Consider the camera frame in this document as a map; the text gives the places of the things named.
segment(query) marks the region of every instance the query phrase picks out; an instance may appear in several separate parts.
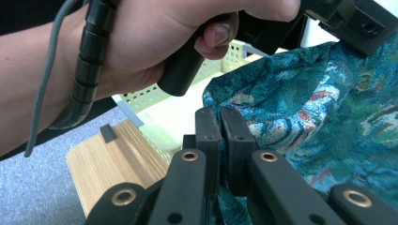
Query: floor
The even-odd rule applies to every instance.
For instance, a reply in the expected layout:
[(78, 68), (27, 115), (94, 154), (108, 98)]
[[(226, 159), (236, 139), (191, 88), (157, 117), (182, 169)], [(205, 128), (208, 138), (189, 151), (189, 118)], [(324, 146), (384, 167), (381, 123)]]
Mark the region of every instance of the floor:
[(70, 149), (126, 116), (118, 108), (45, 144), (31, 157), (0, 162), (0, 224), (84, 224), (84, 212), (69, 173)]

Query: metal ring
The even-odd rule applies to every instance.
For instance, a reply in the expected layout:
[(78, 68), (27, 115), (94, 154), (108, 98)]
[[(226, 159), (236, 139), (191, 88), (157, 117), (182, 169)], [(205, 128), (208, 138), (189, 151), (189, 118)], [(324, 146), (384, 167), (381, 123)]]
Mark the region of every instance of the metal ring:
[[(362, 201), (358, 201), (356, 199), (353, 199), (351, 197), (351, 195), (357, 195), (358, 197), (360, 197), (362, 199)], [(372, 200), (369, 199), (368, 196), (360, 193), (359, 191), (356, 190), (352, 190), (352, 189), (348, 189), (345, 190), (343, 192), (343, 196), (351, 203), (359, 206), (359, 207), (363, 207), (363, 208), (369, 208), (370, 206), (372, 206)]]
[(181, 155), (182, 160), (184, 161), (195, 161), (198, 159), (198, 155), (194, 152), (186, 152)]
[(132, 203), (137, 197), (137, 193), (132, 188), (120, 189), (112, 196), (112, 203), (117, 206), (123, 206)]
[(260, 153), (260, 158), (267, 162), (274, 162), (274, 161), (278, 160), (278, 157), (276, 155), (269, 153), (269, 152)]

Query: human arm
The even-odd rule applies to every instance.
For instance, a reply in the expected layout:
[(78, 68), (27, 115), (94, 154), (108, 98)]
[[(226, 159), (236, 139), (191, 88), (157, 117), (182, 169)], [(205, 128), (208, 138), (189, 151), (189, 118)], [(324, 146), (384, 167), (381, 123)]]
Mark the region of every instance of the human arm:
[[(165, 59), (182, 46), (199, 25), (216, 15), (242, 9), (264, 19), (288, 21), (299, 3), (290, 9), (283, 1), (121, 1), (110, 36), (99, 80), (97, 99), (133, 92), (155, 83)], [(84, 26), (86, 7), (64, 21), (52, 78), (42, 108), (40, 130), (49, 126), (66, 107), (73, 86), (74, 68)], [(196, 49), (207, 58), (221, 58), (235, 36), (236, 17), (209, 25)], [(213, 45), (215, 27), (223, 24), (229, 36)], [(45, 62), (52, 24), (0, 37), (0, 156), (26, 141), (34, 97)]]

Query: wooden surface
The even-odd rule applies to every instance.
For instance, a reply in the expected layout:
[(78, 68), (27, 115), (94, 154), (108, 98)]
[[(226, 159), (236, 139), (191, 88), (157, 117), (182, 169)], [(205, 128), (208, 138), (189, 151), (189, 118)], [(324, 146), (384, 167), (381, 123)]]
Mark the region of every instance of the wooden surface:
[(174, 154), (154, 149), (129, 120), (113, 130), (115, 140), (105, 143), (99, 134), (67, 155), (86, 216), (102, 194), (114, 185), (130, 182), (148, 188), (162, 179)]

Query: teal patterned cloth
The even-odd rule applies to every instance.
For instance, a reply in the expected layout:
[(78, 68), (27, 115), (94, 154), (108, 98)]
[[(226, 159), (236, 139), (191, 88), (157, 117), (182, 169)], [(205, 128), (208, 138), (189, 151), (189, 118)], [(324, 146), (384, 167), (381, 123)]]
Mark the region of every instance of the teal patterned cloth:
[[(397, 47), (395, 33), (368, 57), (342, 43), (265, 57), (213, 79), (204, 105), (240, 111), (312, 187), (354, 183), (398, 208)], [(221, 189), (227, 224), (249, 223), (238, 202)]]

